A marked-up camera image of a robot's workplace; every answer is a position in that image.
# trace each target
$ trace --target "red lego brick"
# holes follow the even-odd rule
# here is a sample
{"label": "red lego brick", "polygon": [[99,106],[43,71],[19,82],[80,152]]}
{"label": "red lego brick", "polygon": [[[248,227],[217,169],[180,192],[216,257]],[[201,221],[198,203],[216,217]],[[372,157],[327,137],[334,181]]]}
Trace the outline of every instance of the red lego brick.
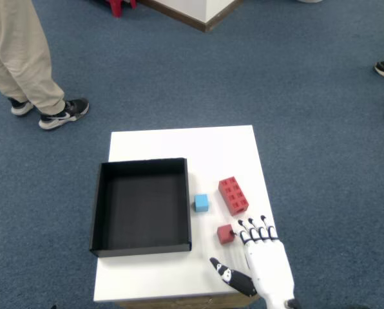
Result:
{"label": "red lego brick", "polygon": [[218,228],[216,232],[218,234],[219,242],[221,244],[230,243],[234,240],[235,234],[233,234],[232,225],[223,225]]}
{"label": "red lego brick", "polygon": [[221,180],[218,189],[232,216],[248,209],[248,201],[242,193],[238,182],[236,182],[235,177]]}

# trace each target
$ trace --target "wooden baseboard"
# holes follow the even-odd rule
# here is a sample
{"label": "wooden baseboard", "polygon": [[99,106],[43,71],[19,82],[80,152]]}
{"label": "wooden baseboard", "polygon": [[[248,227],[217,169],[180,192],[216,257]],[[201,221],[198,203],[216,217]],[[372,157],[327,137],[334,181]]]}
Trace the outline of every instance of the wooden baseboard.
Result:
{"label": "wooden baseboard", "polygon": [[258,300],[259,296],[247,297],[239,293],[181,297],[173,299],[149,299],[147,301],[124,301],[117,305],[125,309],[226,309],[249,306]]}
{"label": "wooden baseboard", "polygon": [[173,19],[183,22],[191,27],[194,27],[202,32],[211,31],[217,24],[219,24],[225,17],[235,10],[244,0],[234,0],[230,5],[224,8],[221,12],[216,14],[210,21],[204,23],[193,17],[185,15],[173,8],[170,8],[162,3],[156,2],[155,0],[137,0],[154,10],[163,13]]}

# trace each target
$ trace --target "blue cube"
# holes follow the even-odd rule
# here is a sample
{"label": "blue cube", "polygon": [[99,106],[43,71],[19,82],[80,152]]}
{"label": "blue cube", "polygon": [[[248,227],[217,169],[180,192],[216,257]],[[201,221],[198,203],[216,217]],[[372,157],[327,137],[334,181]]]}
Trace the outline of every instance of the blue cube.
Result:
{"label": "blue cube", "polygon": [[202,212],[207,211],[209,208],[209,203],[207,201],[206,194],[195,195],[195,211]]}

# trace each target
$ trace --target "nike logo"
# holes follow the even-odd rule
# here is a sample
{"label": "nike logo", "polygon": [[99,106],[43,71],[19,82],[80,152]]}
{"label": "nike logo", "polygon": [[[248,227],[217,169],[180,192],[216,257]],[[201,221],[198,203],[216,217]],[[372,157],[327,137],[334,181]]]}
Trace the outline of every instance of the nike logo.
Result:
{"label": "nike logo", "polygon": [[69,113],[65,113],[66,115],[65,116],[62,116],[62,117],[48,117],[49,119],[59,119],[59,120],[62,120],[62,119],[69,119],[70,118],[70,114]]}

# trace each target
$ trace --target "blue carpet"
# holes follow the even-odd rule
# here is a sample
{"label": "blue carpet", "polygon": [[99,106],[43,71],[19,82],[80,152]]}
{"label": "blue carpet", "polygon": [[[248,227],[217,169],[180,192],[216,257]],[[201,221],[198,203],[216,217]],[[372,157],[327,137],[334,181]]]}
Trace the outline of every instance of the blue carpet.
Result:
{"label": "blue carpet", "polygon": [[384,309],[384,0],[246,0],[207,34],[142,5],[35,5],[56,81],[91,109],[48,133],[0,95],[0,309],[115,308],[92,301],[88,252],[112,131],[242,124],[303,308]]}

